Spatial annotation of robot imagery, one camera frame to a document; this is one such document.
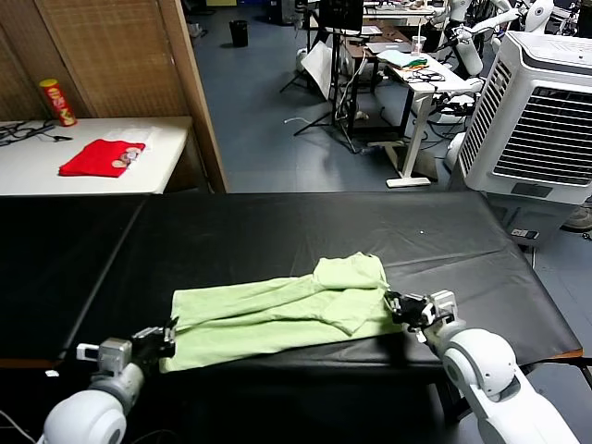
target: red cloth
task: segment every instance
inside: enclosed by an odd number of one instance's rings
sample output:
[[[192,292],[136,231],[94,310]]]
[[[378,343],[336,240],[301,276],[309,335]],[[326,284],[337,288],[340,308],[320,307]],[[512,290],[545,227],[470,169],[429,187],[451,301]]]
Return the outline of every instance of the red cloth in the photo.
[[[140,155],[145,146],[144,143],[110,142],[99,139],[86,145],[69,162],[62,165],[59,168],[59,175],[118,178]]]

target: vent grille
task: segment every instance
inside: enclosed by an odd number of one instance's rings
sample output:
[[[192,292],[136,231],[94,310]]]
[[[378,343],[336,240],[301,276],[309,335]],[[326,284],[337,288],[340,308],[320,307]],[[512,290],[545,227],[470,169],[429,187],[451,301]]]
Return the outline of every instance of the vent grille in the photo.
[[[462,170],[466,174],[473,165],[479,149],[497,109],[500,107],[503,94],[506,92],[512,74],[501,60],[498,63],[487,82],[487,87],[481,96],[479,111],[474,115],[471,128],[468,130],[460,159]]]
[[[592,182],[592,94],[537,87],[493,172],[560,184]]]

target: air cooler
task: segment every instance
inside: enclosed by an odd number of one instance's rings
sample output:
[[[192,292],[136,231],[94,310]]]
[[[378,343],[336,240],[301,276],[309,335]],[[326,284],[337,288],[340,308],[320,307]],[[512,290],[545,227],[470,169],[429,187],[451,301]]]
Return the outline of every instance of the air cooler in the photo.
[[[592,194],[592,42],[508,31],[457,175],[513,237],[537,245]]]

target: wooden wall panel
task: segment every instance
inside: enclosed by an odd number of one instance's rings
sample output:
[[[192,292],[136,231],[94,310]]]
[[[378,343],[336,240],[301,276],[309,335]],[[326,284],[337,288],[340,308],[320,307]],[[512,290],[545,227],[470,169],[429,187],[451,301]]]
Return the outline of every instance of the wooden wall panel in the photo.
[[[49,111],[0,29],[0,121],[49,118]]]
[[[34,0],[2,0],[0,26],[33,85],[43,79],[57,79],[74,115],[92,116],[64,66]],[[43,97],[41,88],[37,91]]]
[[[155,0],[35,0],[95,117],[188,110]]]
[[[159,0],[159,5],[171,52],[176,61],[181,87],[193,117],[193,126],[205,170],[214,191],[225,191],[228,189],[227,179],[224,170],[220,167],[222,159],[183,10],[180,2],[175,0]]]

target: cup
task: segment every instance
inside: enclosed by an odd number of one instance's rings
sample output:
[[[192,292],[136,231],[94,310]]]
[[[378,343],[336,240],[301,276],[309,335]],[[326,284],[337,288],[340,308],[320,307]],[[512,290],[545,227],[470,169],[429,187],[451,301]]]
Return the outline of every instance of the cup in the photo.
[[[424,44],[426,44],[427,37],[424,35],[414,35],[411,39],[411,55],[419,56],[422,54]]]

